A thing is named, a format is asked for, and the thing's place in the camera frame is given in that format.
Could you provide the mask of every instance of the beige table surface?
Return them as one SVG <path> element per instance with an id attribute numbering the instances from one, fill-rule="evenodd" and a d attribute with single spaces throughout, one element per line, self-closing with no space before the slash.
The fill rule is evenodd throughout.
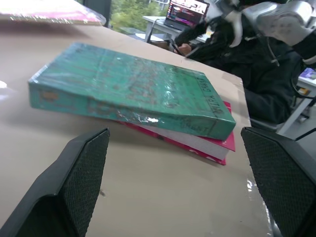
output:
<path id="1" fill-rule="evenodd" d="M 204 72 L 232 104 L 236 152 L 217 165 L 103 119 L 32 109 L 27 80 L 73 42 Z M 265 209 L 252 187 L 241 128 L 249 118 L 241 80 L 95 26 L 0 24 L 0 227 L 25 192 L 85 132 L 111 130 L 101 189 L 87 237 L 265 237 Z"/>

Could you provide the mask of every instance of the book stack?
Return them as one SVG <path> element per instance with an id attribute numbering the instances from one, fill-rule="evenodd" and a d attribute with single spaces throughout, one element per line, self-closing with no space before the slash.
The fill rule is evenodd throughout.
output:
<path id="1" fill-rule="evenodd" d="M 201 72 L 74 43 L 29 91 L 33 108 L 124 122 L 221 164 L 235 149 L 230 105 Z"/>

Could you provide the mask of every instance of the pink book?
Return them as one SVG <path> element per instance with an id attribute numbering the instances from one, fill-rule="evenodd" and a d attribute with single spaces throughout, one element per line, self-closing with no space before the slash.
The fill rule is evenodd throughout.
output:
<path id="1" fill-rule="evenodd" d="M 232 112 L 231 105 L 224 102 L 228 110 Z M 225 157 L 229 151 L 235 151 L 234 134 L 231 133 L 226 141 L 220 141 L 212 138 L 198 137 L 186 133 L 170 131 L 152 126 L 139 126 L 127 122 L 122 124 L 136 129 L 147 135 L 159 138 L 173 145 L 179 146 L 197 155 L 213 160 L 219 164 L 225 165 Z"/>

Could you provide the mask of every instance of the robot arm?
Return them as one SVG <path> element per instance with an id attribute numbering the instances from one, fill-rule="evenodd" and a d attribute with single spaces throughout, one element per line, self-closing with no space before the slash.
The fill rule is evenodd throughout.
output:
<path id="1" fill-rule="evenodd" d="M 262 2 L 248 8 L 238 8 L 230 0 L 218 0 L 215 4 L 222 12 L 222 18 L 233 26 L 235 39 L 230 47 L 241 42 L 243 14 L 257 32 L 257 37 L 273 37 L 285 42 L 301 55 L 305 64 L 316 67 L 316 12 L 310 3 Z"/>

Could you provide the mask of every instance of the window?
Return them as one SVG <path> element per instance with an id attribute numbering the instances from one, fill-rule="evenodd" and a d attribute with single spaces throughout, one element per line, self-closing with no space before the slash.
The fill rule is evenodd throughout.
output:
<path id="1" fill-rule="evenodd" d="M 143 16 L 165 16 L 169 0 L 112 0 L 110 25 L 123 34 L 144 33 Z"/>

